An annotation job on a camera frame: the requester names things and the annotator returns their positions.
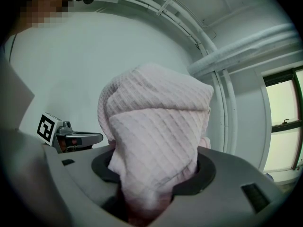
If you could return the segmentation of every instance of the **curved pipe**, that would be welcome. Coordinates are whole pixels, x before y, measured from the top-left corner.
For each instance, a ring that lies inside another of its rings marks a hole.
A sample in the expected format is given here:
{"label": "curved pipe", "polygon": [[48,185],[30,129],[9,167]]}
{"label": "curved pipe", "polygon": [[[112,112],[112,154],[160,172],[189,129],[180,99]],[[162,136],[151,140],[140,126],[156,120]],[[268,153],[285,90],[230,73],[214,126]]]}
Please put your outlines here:
{"label": "curved pipe", "polygon": [[[128,1],[128,2],[131,2],[131,3],[137,4],[137,5],[140,5],[140,6],[145,7],[145,8],[147,8],[147,9],[149,9],[149,10],[155,12],[155,13],[158,12],[157,9],[154,9],[150,5],[139,2],[139,1],[136,1],[136,0],[124,0],[124,1]],[[161,16],[166,18],[169,22],[173,23],[178,29],[180,29],[182,31],[182,33],[184,33],[190,39],[191,42],[196,44],[196,41],[190,36],[190,34],[186,30],[184,30],[180,25],[178,25],[174,20],[172,20],[170,17],[166,16],[163,13],[161,13]]]}
{"label": "curved pipe", "polygon": [[237,54],[234,54],[230,57],[223,58],[220,61],[216,61],[216,63],[212,63],[207,66],[204,70],[199,71],[194,74],[195,77],[203,76],[207,73],[210,73],[213,70],[223,70],[234,66],[236,64],[240,64],[243,61],[250,59],[251,57],[257,56],[264,52],[269,52],[271,50],[281,48],[285,45],[291,45],[300,42],[300,37],[296,32],[290,32],[282,35],[275,36],[259,44],[256,44],[250,48],[240,51]]}
{"label": "curved pipe", "polygon": [[199,71],[206,69],[210,64],[217,62],[217,61],[223,59],[224,57],[229,56],[248,46],[251,46],[252,44],[254,44],[260,40],[267,39],[267,38],[277,35],[279,33],[293,31],[293,30],[294,30],[294,26],[292,24],[278,25],[278,26],[263,30],[256,34],[253,34],[249,37],[243,38],[233,44],[227,45],[206,57],[203,57],[202,59],[200,59],[200,60],[196,61],[195,63],[193,63],[192,65],[190,65],[187,68],[187,70],[191,75],[194,75],[194,74],[198,73]]}
{"label": "curved pipe", "polygon": [[232,138],[231,138],[231,148],[228,153],[234,155],[237,148],[237,137],[238,137],[238,112],[237,112],[237,102],[235,92],[233,90],[232,81],[228,74],[227,69],[223,70],[223,75],[226,81],[227,91],[232,106]]}
{"label": "curved pipe", "polygon": [[[146,4],[154,7],[155,9],[159,10],[161,8],[161,5],[152,1],[152,0],[139,0],[141,2],[145,2]],[[172,20],[174,20],[177,24],[179,24],[186,32],[188,32],[188,34],[190,34],[190,36],[196,41],[196,45],[199,48],[199,50],[201,51],[201,53],[203,55],[207,55],[201,41],[198,39],[198,37],[190,30],[190,28],[188,28],[182,21],[181,19],[179,19],[178,17],[176,17],[174,14],[172,14],[171,12],[169,12],[167,9],[163,10],[163,13],[170,17]]]}
{"label": "curved pipe", "polygon": [[216,92],[217,101],[219,104],[219,110],[220,110],[220,133],[219,133],[219,151],[223,152],[224,150],[224,141],[225,141],[225,122],[224,122],[224,107],[223,107],[223,100],[222,100],[222,94],[221,89],[219,86],[219,80],[216,76],[215,72],[212,72],[212,78],[214,81],[214,91]]}
{"label": "curved pipe", "polygon": [[195,29],[200,33],[201,37],[203,38],[205,44],[207,45],[207,49],[210,49],[210,52],[214,52],[217,50],[217,47],[212,42],[212,40],[208,37],[208,35],[204,32],[204,30],[199,26],[199,24],[191,17],[191,15],[180,5],[176,2],[171,1],[170,5],[177,10],[188,22],[191,23],[195,27]]}
{"label": "curved pipe", "polygon": [[225,96],[225,91],[223,88],[223,84],[221,82],[221,78],[218,72],[214,72],[217,80],[219,82],[221,94],[222,94],[222,102],[223,102],[223,110],[224,110],[224,147],[223,147],[223,152],[227,152],[227,144],[228,144],[228,110],[227,110],[227,103],[226,103],[226,96]]}

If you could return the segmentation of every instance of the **window frame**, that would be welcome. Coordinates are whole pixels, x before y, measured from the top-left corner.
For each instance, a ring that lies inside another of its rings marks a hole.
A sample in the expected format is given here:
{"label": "window frame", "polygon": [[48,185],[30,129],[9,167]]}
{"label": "window frame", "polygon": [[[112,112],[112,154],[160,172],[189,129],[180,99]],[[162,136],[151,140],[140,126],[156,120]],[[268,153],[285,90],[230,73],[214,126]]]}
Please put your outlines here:
{"label": "window frame", "polygon": [[294,84],[294,90],[298,102],[298,120],[294,122],[287,122],[284,124],[279,124],[271,127],[271,132],[281,132],[281,131],[286,131],[286,130],[292,130],[295,128],[301,128],[301,133],[300,133],[300,139],[299,139],[299,145],[296,151],[296,155],[294,158],[293,165],[291,167],[292,170],[295,170],[298,168],[298,162],[300,158],[300,153],[302,150],[302,144],[303,144],[303,96],[302,96],[302,91],[299,83],[298,76],[296,74],[296,71],[303,70],[303,66],[292,68],[290,70],[285,70],[270,76],[264,77],[264,82],[265,86],[273,86],[275,84],[281,83],[281,82],[286,82],[286,81],[292,81]]}

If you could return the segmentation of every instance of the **black slot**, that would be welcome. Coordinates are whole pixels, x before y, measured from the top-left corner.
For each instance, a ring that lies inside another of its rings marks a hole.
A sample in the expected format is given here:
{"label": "black slot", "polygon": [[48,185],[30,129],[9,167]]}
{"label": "black slot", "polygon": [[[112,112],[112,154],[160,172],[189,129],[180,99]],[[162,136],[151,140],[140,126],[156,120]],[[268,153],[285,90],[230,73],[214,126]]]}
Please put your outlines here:
{"label": "black slot", "polygon": [[242,186],[241,189],[251,203],[255,213],[259,213],[269,204],[268,199],[255,183]]}
{"label": "black slot", "polygon": [[66,159],[66,160],[63,160],[62,163],[63,163],[63,166],[67,166],[71,163],[74,163],[75,161],[72,160],[72,159]]}

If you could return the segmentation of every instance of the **window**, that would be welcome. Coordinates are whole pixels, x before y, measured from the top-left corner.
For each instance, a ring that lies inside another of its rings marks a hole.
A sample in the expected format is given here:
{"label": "window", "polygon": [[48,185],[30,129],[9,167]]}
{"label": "window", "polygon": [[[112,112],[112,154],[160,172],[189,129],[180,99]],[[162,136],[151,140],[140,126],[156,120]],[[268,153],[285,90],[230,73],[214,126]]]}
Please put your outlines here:
{"label": "window", "polygon": [[303,66],[264,78],[272,134],[264,172],[295,170],[303,164]]}

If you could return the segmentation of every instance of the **waffle-knit towel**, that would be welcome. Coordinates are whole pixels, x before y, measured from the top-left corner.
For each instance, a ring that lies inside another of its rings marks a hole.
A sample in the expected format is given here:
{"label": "waffle-knit towel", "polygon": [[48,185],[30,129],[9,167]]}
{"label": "waffle-knit towel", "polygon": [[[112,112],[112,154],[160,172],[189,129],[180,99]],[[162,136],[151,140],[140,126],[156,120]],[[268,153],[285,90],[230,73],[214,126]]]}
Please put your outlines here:
{"label": "waffle-knit towel", "polygon": [[213,88],[148,63],[112,79],[102,90],[98,120],[116,149],[108,168],[120,175],[129,221],[144,226],[170,204],[174,185],[191,178]]}

